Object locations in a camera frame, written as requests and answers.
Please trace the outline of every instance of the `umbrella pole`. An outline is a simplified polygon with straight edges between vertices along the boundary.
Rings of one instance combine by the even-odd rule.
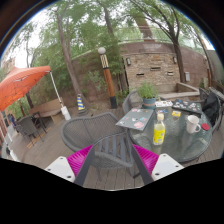
[[[6,144],[6,147],[9,149],[10,156],[13,158],[14,161],[16,161],[16,162],[20,162],[19,159],[17,158],[16,154],[13,152],[13,150],[11,150],[11,149],[9,148],[9,145],[8,145],[6,139],[5,139],[5,136],[4,136],[3,132],[2,132],[1,127],[0,127],[0,131],[1,131],[1,134],[2,134],[2,136],[3,136],[3,138],[4,138],[4,142],[5,142],[5,144]]]
[[[52,82],[53,82],[53,85],[54,85],[55,92],[56,92],[56,94],[57,94],[57,96],[58,96],[58,99],[59,99],[59,102],[60,102],[60,104],[61,104],[61,107],[63,107],[64,105],[63,105],[63,103],[61,102],[61,98],[60,98],[60,96],[59,96],[59,94],[58,94],[58,90],[57,90],[56,85],[55,85],[55,83],[54,83],[54,78],[53,78],[53,75],[52,75],[52,72],[51,72],[51,71],[50,71],[50,75],[51,75],[51,79],[52,79]]]
[[[53,75],[52,75],[52,72],[51,72],[51,71],[50,71],[50,75],[51,75],[51,79],[52,79],[52,82],[53,82],[53,85],[54,85],[55,92],[56,92],[56,94],[57,94],[57,96],[58,96],[58,99],[59,99],[59,102],[60,102],[60,104],[61,104],[61,112],[62,112],[62,114],[64,115],[65,120],[70,120],[70,119],[71,119],[71,116],[70,116],[70,114],[69,114],[69,112],[68,112],[67,107],[64,106],[63,103],[61,102],[61,98],[60,98],[60,96],[59,96],[59,94],[58,94],[58,90],[57,90],[56,85],[55,85],[55,83],[54,83],[54,78],[53,78]]]

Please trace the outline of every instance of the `metal chair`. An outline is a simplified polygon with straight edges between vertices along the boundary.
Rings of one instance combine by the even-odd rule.
[[[28,139],[27,134],[24,132],[23,127],[21,125],[17,124],[15,128],[23,137],[26,137]]]
[[[44,124],[43,119],[42,119],[42,117],[40,116],[40,112],[38,111],[38,112],[36,112],[36,113],[33,113],[32,117],[33,117],[34,119],[39,120],[40,125],[41,125],[41,127],[43,128],[44,132],[47,133],[46,130],[45,130],[46,125]]]
[[[40,136],[40,133],[39,131],[36,129],[35,125],[33,124],[30,116],[26,116],[26,117],[23,117],[20,121],[19,121],[19,125],[22,126],[22,130],[23,132],[25,133],[25,135],[29,136],[30,138],[30,135],[34,135],[36,132],[38,133],[39,137],[41,138]]]
[[[200,100],[205,100],[208,98],[209,94],[204,89],[199,88],[199,93],[200,93]]]
[[[115,125],[117,122],[117,118],[108,112],[70,119],[61,129],[63,142],[75,152],[94,144],[92,165],[97,169],[99,180],[99,169],[127,167],[134,176],[130,138],[126,129]]]
[[[128,96],[125,98],[122,108],[124,111],[124,114],[127,114],[133,107],[138,107],[139,105],[143,104],[142,98],[138,95],[138,91],[134,90],[131,93],[128,94]]]

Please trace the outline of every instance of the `yellow drink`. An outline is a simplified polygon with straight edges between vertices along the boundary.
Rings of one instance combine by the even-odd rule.
[[[154,125],[154,137],[153,137],[154,145],[163,144],[165,130],[166,130],[166,127],[163,123],[163,119],[164,119],[163,114],[157,115],[157,123]]]

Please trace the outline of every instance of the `potted plant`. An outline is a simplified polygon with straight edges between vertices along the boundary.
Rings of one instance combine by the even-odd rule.
[[[152,84],[143,82],[137,91],[143,99],[143,108],[155,109],[156,97],[158,95],[157,89]]]

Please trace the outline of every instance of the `patio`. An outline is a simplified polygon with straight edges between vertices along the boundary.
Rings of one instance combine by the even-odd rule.
[[[69,109],[69,112],[71,117],[77,116],[77,111],[74,108]],[[89,112],[87,116],[91,116],[92,114],[97,115],[103,112],[112,112],[118,119],[122,118],[124,115],[122,108],[119,107],[117,109],[103,109],[95,111],[93,113]],[[55,125],[53,121],[49,120],[46,123],[47,134],[45,134],[44,131],[40,129],[41,136],[44,142],[39,139],[34,144],[34,146],[29,144],[29,142],[24,137],[14,131],[12,135],[13,142],[10,143],[9,146],[11,149],[13,149],[13,151],[21,162],[37,166],[41,169],[45,169],[59,156],[67,157],[74,153],[64,145],[61,139],[60,131],[61,126],[64,122],[65,120]],[[224,123],[222,122],[220,129],[218,131],[215,131],[212,137],[212,141],[206,152],[200,156],[198,161],[194,160],[190,163],[183,164],[183,166],[188,167],[190,165],[219,159],[224,147],[223,136]],[[138,169],[135,164],[135,174],[137,173]],[[101,170],[101,178],[102,180],[99,181],[96,169],[90,166],[83,187],[101,190],[124,190],[139,188],[144,185],[141,176],[138,176],[136,179],[133,179],[126,168]]]

